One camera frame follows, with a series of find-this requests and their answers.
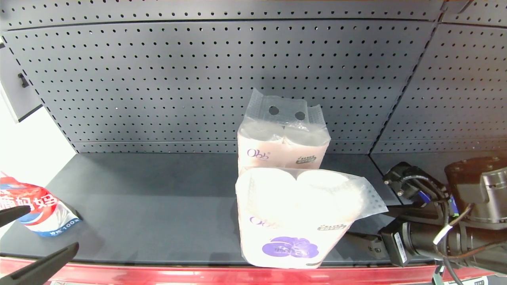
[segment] snack bag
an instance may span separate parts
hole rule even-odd
[[[46,188],[0,177],[0,209],[30,206],[18,221],[40,236],[57,236],[81,221],[76,210],[65,205]]]

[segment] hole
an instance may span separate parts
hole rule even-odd
[[[278,113],[280,113],[280,110],[275,106],[271,106],[269,107],[268,112],[272,115],[278,115]]]
[[[303,121],[305,119],[306,115],[303,112],[297,112],[294,114],[294,117],[296,117],[296,119],[298,119],[300,121]]]

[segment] white wall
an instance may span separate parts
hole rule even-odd
[[[4,92],[0,82],[0,92]],[[21,123],[0,98],[0,170],[20,182],[45,186],[75,152],[45,108]]]

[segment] pegboard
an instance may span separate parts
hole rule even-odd
[[[3,36],[80,152],[233,152],[231,142],[258,88],[321,104],[333,140],[329,151],[367,153],[432,25],[131,22],[21,29]],[[214,144],[158,145],[164,141]]]
[[[461,14],[466,1],[447,2],[443,21],[448,23],[507,26],[507,2],[505,0],[473,1]]]
[[[389,18],[435,20],[439,0],[158,1],[1,0],[3,30],[118,21]]]
[[[506,147],[506,46],[502,28],[439,25],[373,152]]]

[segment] tissue package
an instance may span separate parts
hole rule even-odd
[[[357,219],[387,211],[364,178],[329,170],[244,168],[236,182],[243,257],[317,268]]]
[[[18,221],[40,236],[57,236],[81,221],[46,188],[20,183],[12,177],[0,177],[0,209],[30,206],[30,213]]]
[[[257,89],[237,137],[239,172],[243,167],[318,169],[331,140],[319,105],[264,96]]]

